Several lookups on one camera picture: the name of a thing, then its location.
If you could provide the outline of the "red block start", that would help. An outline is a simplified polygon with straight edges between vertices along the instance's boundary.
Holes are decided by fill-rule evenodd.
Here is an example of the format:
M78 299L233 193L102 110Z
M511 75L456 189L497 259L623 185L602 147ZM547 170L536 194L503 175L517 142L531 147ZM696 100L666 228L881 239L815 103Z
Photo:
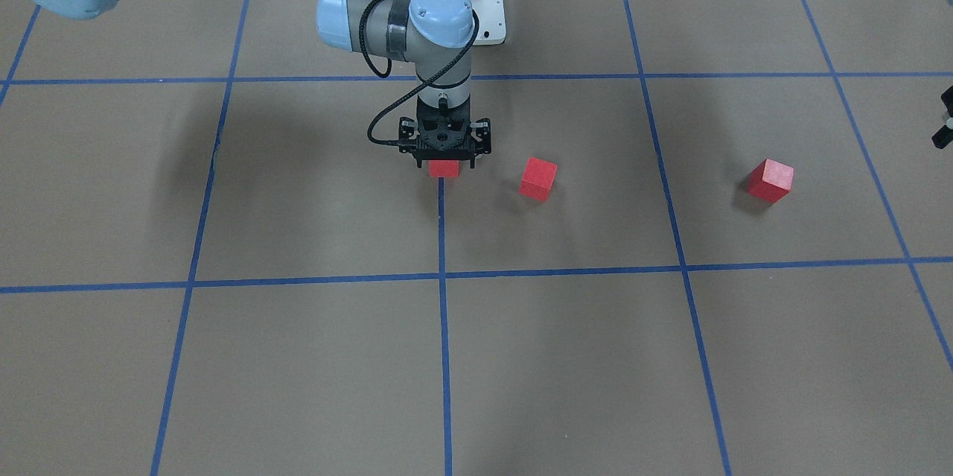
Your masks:
M529 157L517 190L518 194L539 202L548 201L557 173L557 164L541 158Z

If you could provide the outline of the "red block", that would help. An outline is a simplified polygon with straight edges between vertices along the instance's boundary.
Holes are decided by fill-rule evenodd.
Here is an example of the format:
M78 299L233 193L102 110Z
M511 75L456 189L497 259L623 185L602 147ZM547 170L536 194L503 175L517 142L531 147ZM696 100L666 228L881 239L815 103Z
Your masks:
M746 190L751 197L776 203L790 193L794 178L795 168L766 158L749 174Z

